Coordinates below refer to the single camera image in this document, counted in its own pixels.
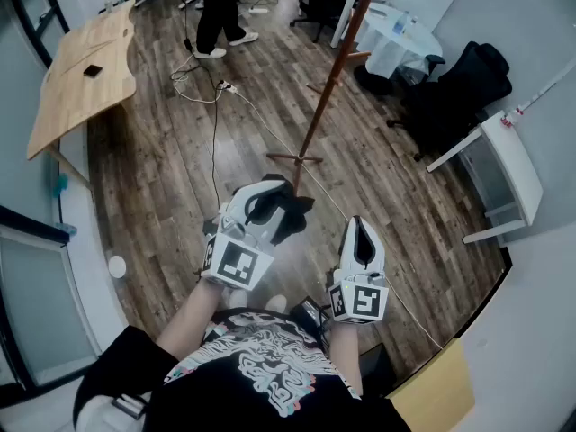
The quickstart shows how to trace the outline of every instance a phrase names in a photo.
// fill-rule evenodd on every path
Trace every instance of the black office chair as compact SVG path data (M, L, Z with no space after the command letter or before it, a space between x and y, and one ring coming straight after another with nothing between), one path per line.
M492 45L471 41L437 82L408 88L401 102L409 111L407 121L388 120L387 124L391 128L403 125L416 141L416 161L435 150L445 152L482 121L484 107L512 92L506 77L509 70L508 62Z
M336 29L346 4L346 0L308 0L308 3L304 0L298 1L300 2L300 9L306 13L306 17L290 22L290 27L294 27L296 23L318 23L318 33L313 40L314 43L318 43L324 27Z

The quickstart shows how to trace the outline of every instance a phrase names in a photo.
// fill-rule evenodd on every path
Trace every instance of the black t-shirt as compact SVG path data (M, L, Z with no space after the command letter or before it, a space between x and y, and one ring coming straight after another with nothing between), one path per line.
M361 400L316 341L284 315L219 312L202 346L178 363L126 328L90 368L74 422L96 395L152 391L145 431L333 425L409 430L389 400Z

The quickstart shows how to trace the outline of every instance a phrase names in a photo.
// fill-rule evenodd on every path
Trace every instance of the yellow wooden board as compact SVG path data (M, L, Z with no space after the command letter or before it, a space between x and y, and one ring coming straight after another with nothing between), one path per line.
M127 53L134 25L129 14L134 0L114 13L103 13L67 33L40 90L40 108L28 143L28 159L76 126L136 93ZM95 77L88 66L103 68Z
M475 403L460 339L452 339L388 398L412 432L451 430Z

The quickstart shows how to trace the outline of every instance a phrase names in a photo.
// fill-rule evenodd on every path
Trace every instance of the white cable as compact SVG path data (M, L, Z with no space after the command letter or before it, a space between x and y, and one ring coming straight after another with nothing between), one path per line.
M191 97L186 96L184 93L182 93L179 89L178 89L178 84L179 83L183 83L186 80L188 80L188 74L184 74L178 78L174 78L174 76L178 73L178 71L183 68L186 64L188 64L188 61L190 59L192 59L192 57L194 56L194 54L191 54L188 59L186 61L184 61L174 72L172 72L172 74L170 75L170 80L172 80L172 86L174 87L174 89L176 90L176 92L181 95L183 98L187 99L188 101L192 101L193 103L202 103L202 104L214 104L216 101L218 101L220 99L220 96L222 96L222 91L220 90L220 92L218 93L218 96L216 96L216 99L213 99L212 101L204 101L202 99L192 99Z
M247 99L245 98L242 94L240 94L237 91L231 91L232 93L234 93L236 96L241 97L244 101L246 101L248 104L250 104L252 106L252 109L254 109L254 112L256 112L256 115L258 116L258 118L260 119L260 121L262 122L262 124L265 126L265 128L270 132L270 134L272 134L272 136L274 136L277 140L280 141L280 143L284 146L284 148L286 150L288 150L288 152L290 152L291 155L294 155L294 153L290 150L290 148L286 145L286 143L281 140L271 129L270 127L268 127L268 125L266 124L265 120L262 118L262 115L260 115L260 112L258 111L258 109ZM330 201L334 204L334 206L337 207L338 211L342 214L342 216L344 216L344 218L348 221L348 217L345 215L345 213L340 209L340 207L338 206L338 204L334 201L334 199L330 196L330 194L328 193L328 191L324 188L324 186L320 183L320 181L318 179L316 179L314 177L314 175L310 172L310 170L305 166L302 165L304 167L304 169L306 170L306 172L311 176L311 178L314 180L314 182L319 186L320 189L322 189L322 191L324 192L324 194L326 194L328 196L328 198L330 199ZM414 321L416 322L416 324L420 327L420 329L422 329L422 331L424 331L424 333L426 333L426 336L428 336L430 338L430 340L440 349L442 350L442 346L440 346L436 340L430 335L430 333L428 333L428 331L422 326L422 324L419 322L419 320L416 318L416 316L410 311L410 309L408 308L408 306L406 305L406 303L402 300L402 298L396 293L396 290L394 290L394 287L392 286L392 283L390 282L390 278L386 277L386 281L388 282L388 285L390 286L390 289L392 290L392 292L396 295L396 297L399 299L399 301L402 303L402 305L404 306L404 309L406 309L406 312L414 319Z

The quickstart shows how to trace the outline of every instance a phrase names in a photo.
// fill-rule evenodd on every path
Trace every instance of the black pants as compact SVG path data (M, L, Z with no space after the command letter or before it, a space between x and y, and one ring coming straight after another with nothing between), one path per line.
M238 25L237 0L204 0L204 11L196 34L198 51L211 53L222 28L228 41L236 41L246 35L246 31Z

